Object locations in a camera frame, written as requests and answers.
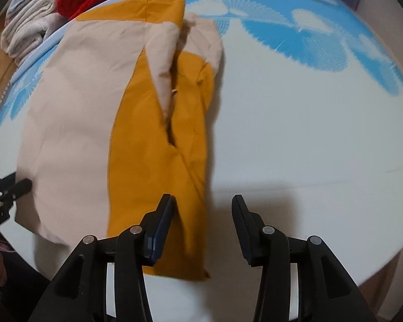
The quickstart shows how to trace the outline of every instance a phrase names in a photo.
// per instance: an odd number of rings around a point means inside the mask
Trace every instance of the white folded cloth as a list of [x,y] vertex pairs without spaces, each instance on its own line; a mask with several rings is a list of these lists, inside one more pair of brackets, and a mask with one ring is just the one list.
[[66,18],[55,12],[25,23],[14,34],[7,47],[8,55],[15,58],[17,66],[20,66],[31,52],[66,22]]
[[45,17],[57,9],[57,0],[32,0],[4,28],[0,46],[6,53],[14,35],[27,23]]

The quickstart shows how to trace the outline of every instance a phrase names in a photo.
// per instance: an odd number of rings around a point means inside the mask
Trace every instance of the silver rivet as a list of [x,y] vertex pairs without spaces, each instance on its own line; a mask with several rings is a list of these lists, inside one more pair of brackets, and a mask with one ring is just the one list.
[[312,242],[314,245],[320,245],[322,243],[322,240],[318,236],[312,236],[310,238],[310,242]]
[[82,242],[84,242],[86,245],[89,245],[90,243],[94,242],[94,236],[93,235],[87,235],[82,239]]
[[275,233],[275,228],[271,226],[265,226],[262,228],[262,231],[267,235],[271,235],[272,233]]
[[130,228],[130,232],[131,232],[133,235],[137,235],[138,233],[141,233],[141,232],[142,232],[142,227],[141,227],[140,225],[134,225],[134,226],[132,226],[132,227]]

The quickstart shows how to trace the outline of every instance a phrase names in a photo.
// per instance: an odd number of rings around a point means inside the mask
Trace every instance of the white towel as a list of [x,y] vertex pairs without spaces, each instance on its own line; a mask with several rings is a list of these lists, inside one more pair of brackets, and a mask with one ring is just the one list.
[[7,50],[20,66],[46,38],[63,26],[67,19],[59,13],[51,13],[40,19],[25,23],[15,34]]
[[16,34],[28,23],[41,19],[56,11],[57,0],[32,0],[4,28],[0,40],[0,46],[10,54],[10,45]]

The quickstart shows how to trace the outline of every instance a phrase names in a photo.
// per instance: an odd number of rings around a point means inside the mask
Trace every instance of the metal screw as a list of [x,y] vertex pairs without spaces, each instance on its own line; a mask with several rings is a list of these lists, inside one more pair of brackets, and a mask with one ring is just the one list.
[[271,235],[271,234],[275,233],[275,228],[273,228],[271,226],[265,226],[262,228],[262,231],[267,235]]
[[312,242],[314,245],[320,245],[322,243],[322,240],[318,236],[312,236],[310,238],[310,242]]
[[82,239],[82,242],[84,242],[86,245],[89,245],[90,243],[94,242],[94,236],[93,235],[87,235]]
[[132,227],[130,228],[130,232],[131,232],[133,235],[137,235],[138,233],[141,233],[141,232],[142,232],[142,227],[141,227],[140,225],[134,225],[134,226],[132,226]]

